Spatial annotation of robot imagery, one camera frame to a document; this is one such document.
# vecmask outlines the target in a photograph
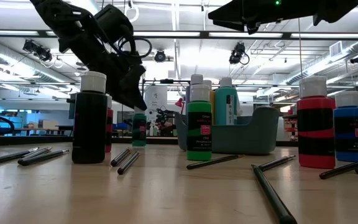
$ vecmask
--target blue paint bottle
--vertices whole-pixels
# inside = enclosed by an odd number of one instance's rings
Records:
[[[358,162],[358,92],[345,91],[335,96],[334,110],[336,159]]]
[[[215,125],[237,124],[237,90],[232,87],[231,78],[221,80],[215,90]]]

